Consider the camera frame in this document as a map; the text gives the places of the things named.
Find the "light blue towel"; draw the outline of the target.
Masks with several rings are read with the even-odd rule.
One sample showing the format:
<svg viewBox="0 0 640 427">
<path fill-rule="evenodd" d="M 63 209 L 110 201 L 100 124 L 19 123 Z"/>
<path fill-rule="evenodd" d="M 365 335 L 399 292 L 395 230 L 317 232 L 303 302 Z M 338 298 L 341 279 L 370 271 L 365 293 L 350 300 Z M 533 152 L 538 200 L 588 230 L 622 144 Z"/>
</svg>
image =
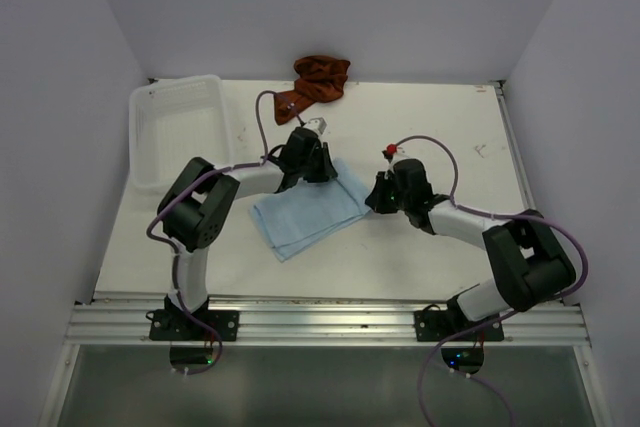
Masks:
<svg viewBox="0 0 640 427">
<path fill-rule="evenodd" d="M 283 193 L 256 202 L 249 215 L 276 259 L 285 262 L 329 235 L 363 219 L 366 185 L 342 159 L 337 177 L 327 183 L 299 181 Z"/>
</svg>

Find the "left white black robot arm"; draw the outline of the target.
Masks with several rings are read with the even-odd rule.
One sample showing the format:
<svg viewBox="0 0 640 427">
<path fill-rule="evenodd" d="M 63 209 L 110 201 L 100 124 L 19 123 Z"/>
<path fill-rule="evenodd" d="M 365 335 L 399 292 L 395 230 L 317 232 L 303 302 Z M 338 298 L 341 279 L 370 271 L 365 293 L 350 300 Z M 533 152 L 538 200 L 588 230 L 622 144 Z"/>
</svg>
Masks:
<svg viewBox="0 0 640 427">
<path fill-rule="evenodd" d="M 206 271 L 210 245 L 221 233 L 235 200 L 280 194 L 299 181 L 326 183 L 337 178 L 320 119 L 295 128 L 287 141 L 257 162 L 216 168 L 194 157 L 178 175 L 147 229 L 149 238 L 173 250 L 168 300 L 179 308 L 172 326 L 185 339 L 201 337 L 208 316 Z"/>
</svg>

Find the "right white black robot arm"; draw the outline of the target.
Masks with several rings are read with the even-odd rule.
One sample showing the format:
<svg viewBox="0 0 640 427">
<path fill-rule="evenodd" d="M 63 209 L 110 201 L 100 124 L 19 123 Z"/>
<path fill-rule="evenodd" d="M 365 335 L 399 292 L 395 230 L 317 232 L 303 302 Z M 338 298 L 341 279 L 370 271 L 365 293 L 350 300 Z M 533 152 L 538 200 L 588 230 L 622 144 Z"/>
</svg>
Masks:
<svg viewBox="0 0 640 427">
<path fill-rule="evenodd" d="M 508 309 L 525 312 L 575 282 L 575 267 L 551 227 L 534 212 L 505 220 L 465 212 L 449 196 L 433 191 L 420 160 L 395 155 L 388 161 L 365 200 L 371 210 L 383 215 L 401 211 L 414 228 L 457 239 L 487 255 L 492 278 L 447 301 L 445 326 L 454 338 L 468 339 L 481 321 Z"/>
</svg>

